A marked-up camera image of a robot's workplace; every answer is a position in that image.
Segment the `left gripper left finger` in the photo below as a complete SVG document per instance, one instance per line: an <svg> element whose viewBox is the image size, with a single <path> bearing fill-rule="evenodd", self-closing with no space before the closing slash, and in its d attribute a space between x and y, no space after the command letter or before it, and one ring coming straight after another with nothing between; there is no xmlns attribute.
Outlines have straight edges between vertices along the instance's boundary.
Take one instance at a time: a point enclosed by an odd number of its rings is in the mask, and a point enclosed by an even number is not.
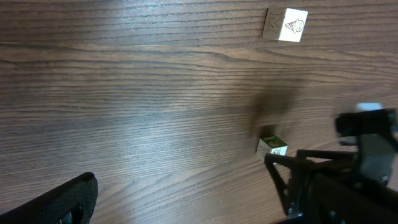
<svg viewBox="0 0 398 224"><path fill-rule="evenodd" d="M85 172L1 215L1 223L89 223L98 198L98 181Z"/></svg>

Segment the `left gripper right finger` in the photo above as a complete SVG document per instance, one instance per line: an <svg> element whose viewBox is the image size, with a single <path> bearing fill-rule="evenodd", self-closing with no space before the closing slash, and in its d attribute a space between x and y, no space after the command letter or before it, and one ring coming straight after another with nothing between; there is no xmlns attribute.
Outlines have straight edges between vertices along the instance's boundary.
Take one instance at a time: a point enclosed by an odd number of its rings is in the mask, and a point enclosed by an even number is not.
<svg viewBox="0 0 398 224"><path fill-rule="evenodd" d="M317 174L308 192L306 222L397 224L397 192L374 181L352 189Z"/></svg>

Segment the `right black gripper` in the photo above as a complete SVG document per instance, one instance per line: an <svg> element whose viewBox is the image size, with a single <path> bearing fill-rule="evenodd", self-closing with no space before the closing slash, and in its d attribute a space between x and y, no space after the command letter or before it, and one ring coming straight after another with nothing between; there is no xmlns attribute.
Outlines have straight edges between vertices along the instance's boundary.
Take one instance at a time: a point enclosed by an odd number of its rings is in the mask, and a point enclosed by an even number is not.
<svg viewBox="0 0 398 224"><path fill-rule="evenodd" d="M317 173L341 175L352 170L352 182L371 180L385 187L392 175L397 154L397 113L381 103L358 103L353 111L340 113L334 124L343 146L356 146L356 152L300 149L295 157L266 154L264 164L274 181L284 213L289 218L302 217L308 190ZM275 165L290 169L285 182Z"/></svg>

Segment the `green sided wooden block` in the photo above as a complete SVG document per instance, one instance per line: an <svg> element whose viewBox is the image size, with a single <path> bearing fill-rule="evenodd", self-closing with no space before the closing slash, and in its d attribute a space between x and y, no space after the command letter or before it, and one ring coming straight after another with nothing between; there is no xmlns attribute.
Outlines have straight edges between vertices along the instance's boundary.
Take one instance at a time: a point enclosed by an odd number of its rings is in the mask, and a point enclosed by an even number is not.
<svg viewBox="0 0 398 224"><path fill-rule="evenodd" d="M257 144L256 156L263 161L266 154L277 154L284 156L286 155L287 150L287 143L285 143L276 135L261 137L259 138L259 142Z"/></svg>

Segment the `plain deer wooden block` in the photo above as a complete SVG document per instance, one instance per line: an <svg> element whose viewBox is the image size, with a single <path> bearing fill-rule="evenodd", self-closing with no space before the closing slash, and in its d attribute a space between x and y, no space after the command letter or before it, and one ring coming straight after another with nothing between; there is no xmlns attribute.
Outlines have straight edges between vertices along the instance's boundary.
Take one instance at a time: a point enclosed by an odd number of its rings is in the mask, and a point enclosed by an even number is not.
<svg viewBox="0 0 398 224"><path fill-rule="evenodd" d="M294 8L268 8L262 31L267 39L300 42L308 12Z"/></svg>

